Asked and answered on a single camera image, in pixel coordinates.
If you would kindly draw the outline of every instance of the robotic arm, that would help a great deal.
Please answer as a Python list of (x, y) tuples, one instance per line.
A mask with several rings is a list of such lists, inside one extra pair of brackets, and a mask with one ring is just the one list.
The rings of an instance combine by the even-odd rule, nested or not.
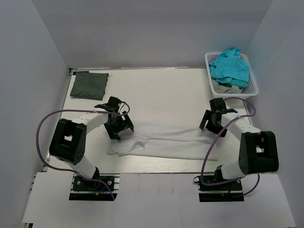
[[(227, 109), (222, 98), (210, 100), (211, 111), (207, 110), (200, 123), (200, 129), (206, 128), (218, 134), (223, 126), (239, 117), (234, 109)], [(276, 148), (276, 137), (271, 131), (261, 131), (240, 118), (232, 123), (222, 134), (225, 137), (227, 130), (233, 133), (240, 141), (238, 160), (231, 164), (218, 166), (211, 183), (241, 178), (253, 173), (275, 172), (279, 168)]]
[(73, 170), (89, 179), (98, 179), (99, 170), (85, 157), (86, 135), (104, 124), (110, 139), (120, 140), (118, 133), (134, 126), (129, 116), (98, 113), (107, 111), (118, 114), (123, 102), (110, 97), (108, 103), (95, 106), (96, 113), (86, 113), (73, 120), (60, 119), (57, 123), (49, 153), (68, 164)]

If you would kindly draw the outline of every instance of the gray cloth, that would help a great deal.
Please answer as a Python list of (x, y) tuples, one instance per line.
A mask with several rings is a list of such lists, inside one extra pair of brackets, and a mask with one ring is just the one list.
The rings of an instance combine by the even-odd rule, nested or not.
[(109, 74), (77, 72), (71, 97), (102, 101)]
[(213, 89), (218, 94), (240, 94), (242, 89), (233, 85), (231, 88), (220, 85), (216, 80), (212, 80)]

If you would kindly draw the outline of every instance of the tabletop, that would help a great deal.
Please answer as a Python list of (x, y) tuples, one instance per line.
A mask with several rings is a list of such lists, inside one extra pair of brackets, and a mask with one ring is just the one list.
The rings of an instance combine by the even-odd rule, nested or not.
[[(126, 101), (131, 120), (149, 120), (179, 126), (199, 126), (209, 109), (212, 93), (206, 69), (103, 69), (90, 73), (109, 73), (102, 101), (70, 97), (75, 76), (71, 76), (64, 109), (89, 109), (106, 103), (110, 96)], [(240, 114), (246, 114), (242, 101), (229, 100), (226, 104)], [(80, 113), (63, 113), (62, 118), (73, 119)], [(202, 160), (170, 159), (118, 154), (109, 155), (104, 148), (109, 138), (101, 125), (87, 135), (85, 155), (101, 173), (185, 173), (200, 172)], [(213, 172), (217, 166), (228, 164), (238, 158), (239, 141), (227, 133), (212, 153), (218, 153), (218, 161), (208, 161), (205, 171)], [(66, 164), (51, 157), (50, 163), (68, 168)]]

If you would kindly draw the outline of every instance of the white cloth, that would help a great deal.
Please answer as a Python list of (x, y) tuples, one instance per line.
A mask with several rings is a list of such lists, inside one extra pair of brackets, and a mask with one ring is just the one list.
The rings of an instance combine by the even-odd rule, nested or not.
[[(134, 131), (128, 129), (120, 133), (121, 140), (111, 140), (107, 154), (203, 160), (215, 138), (215, 134), (207, 129), (201, 131), (199, 127), (168, 126), (152, 122), (137, 121), (134, 123)], [(216, 150), (208, 160), (218, 160)]]

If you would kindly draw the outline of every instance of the white laundry basket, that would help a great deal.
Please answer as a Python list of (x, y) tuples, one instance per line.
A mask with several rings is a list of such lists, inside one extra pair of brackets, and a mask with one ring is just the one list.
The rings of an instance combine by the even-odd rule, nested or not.
[(248, 63), (248, 65), (250, 67), (248, 86), (245, 89), (243, 89), (240, 94), (219, 94), (214, 91), (213, 84), (212, 84), (212, 78), (211, 78), (211, 74), (210, 74), (210, 69), (209, 69), (209, 63), (215, 61), (221, 53), (222, 52), (209, 52), (209, 53), (205, 54), (206, 67), (207, 67), (207, 72), (208, 72), (208, 77), (209, 77), (209, 82), (210, 82), (213, 98), (240, 97), (240, 98), (246, 99), (250, 96), (256, 96), (258, 94), (256, 79), (251, 71), (249, 61), (244, 54), (240, 54), (241, 59), (246, 60), (246, 62)]

